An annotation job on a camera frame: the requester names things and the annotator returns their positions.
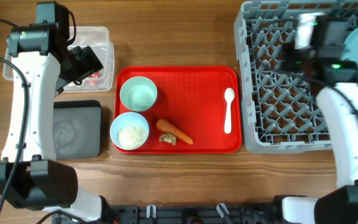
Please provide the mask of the white plastic spoon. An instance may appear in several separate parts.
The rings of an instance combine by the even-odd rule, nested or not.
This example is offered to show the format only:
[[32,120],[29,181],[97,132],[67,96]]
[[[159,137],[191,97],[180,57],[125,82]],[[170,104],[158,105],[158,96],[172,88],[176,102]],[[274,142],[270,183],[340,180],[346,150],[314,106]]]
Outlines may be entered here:
[[235,99],[235,93],[232,88],[227,88],[224,92],[224,99],[226,101],[226,115],[224,121],[224,132],[230,134],[232,131],[232,118],[231,118],[231,104]]

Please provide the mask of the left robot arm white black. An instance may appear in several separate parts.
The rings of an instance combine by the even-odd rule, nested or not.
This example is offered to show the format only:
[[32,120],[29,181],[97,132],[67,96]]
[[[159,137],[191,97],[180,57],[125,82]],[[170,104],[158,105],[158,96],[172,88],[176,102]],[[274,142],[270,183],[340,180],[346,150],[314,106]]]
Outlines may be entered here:
[[76,47],[75,18],[65,6],[40,2],[36,20],[13,26],[7,38],[14,71],[11,122],[0,161],[0,201],[14,208],[59,213],[81,223],[109,223],[104,197],[78,185],[74,168],[56,160],[54,98],[80,85],[103,64],[91,47]]

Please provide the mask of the mint green bowl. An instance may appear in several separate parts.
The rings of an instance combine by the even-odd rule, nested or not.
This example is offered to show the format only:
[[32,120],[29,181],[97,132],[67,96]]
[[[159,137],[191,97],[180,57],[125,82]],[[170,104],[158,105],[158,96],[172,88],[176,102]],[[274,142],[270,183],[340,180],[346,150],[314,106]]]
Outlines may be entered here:
[[157,101],[158,90],[155,83],[146,77],[128,79],[121,87],[121,103],[129,110],[143,112],[150,109]]

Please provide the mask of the red snack wrapper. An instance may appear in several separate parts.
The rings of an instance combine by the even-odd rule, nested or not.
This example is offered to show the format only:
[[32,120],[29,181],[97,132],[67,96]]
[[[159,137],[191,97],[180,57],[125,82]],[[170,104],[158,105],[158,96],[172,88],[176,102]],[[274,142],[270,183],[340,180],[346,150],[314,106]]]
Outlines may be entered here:
[[99,73],[95,72],[86,79],[87,85],[97,85],[99,80]]

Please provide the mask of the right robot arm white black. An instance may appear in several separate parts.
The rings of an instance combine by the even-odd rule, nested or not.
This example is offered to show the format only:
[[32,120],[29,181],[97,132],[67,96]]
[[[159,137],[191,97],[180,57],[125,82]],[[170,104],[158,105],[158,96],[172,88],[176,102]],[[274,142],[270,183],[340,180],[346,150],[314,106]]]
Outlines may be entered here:
[[358,223],[358,28],[322,12],[301,14],[296,39],[285,44],[281,71],[302,78],[329,130],[337,188],[314,199],[280,200],[287,223]]

